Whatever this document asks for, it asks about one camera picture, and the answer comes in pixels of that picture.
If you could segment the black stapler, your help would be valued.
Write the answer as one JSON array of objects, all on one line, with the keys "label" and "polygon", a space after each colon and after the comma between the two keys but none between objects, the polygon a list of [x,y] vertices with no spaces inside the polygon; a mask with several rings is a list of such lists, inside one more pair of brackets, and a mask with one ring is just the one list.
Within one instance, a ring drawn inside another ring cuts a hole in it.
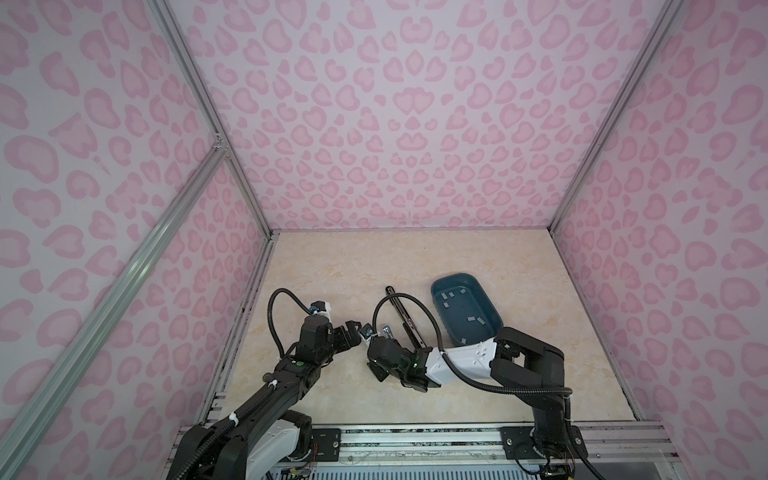
[{"label": "black stapler", "polygon": [[389,296],[389,301],[392,304],[392,306],[395,308],[396,312],[401,318],[402,321],[402,327],[404,331],[406,332],[409,340],[413,344],[415,349],[421,349],[426,348],[427,344],[420,335],[412,317],[406,310],[405,306],[403,305],[401,299],[399,297],[396,297],[396,291],[392,286],[386,286],[385,287],[386,295]]}]

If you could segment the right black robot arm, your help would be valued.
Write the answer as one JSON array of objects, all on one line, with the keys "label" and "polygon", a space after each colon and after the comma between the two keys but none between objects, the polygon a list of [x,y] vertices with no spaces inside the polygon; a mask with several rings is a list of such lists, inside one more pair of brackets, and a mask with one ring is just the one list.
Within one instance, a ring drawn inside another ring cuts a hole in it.
[{"label": "right black robot arm", "polygon": [[397,378],[421,393],[461,382],[477,390],[519,398],[533,412],[529,443],[543,459],[561,458],[569,446],[564,354],[511,327],[473,345],[409,350],[383,335],[368,341],[368,366],[381,381]]}]

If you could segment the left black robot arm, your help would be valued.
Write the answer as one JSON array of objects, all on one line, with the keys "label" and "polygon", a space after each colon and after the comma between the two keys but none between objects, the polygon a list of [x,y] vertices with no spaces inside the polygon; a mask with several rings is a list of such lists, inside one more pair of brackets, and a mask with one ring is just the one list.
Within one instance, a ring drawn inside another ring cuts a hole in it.
[{"label": "left black robot arm", "polygon": [[312,419],[293,411],[336,353],[361,343],[361,324],[335,327],[325,312],[305,318],[300,336],[266,375],[264,385],[226,418],[195,425],[182,437],[170,479],[260,479],[282,460],[321,459]]}]

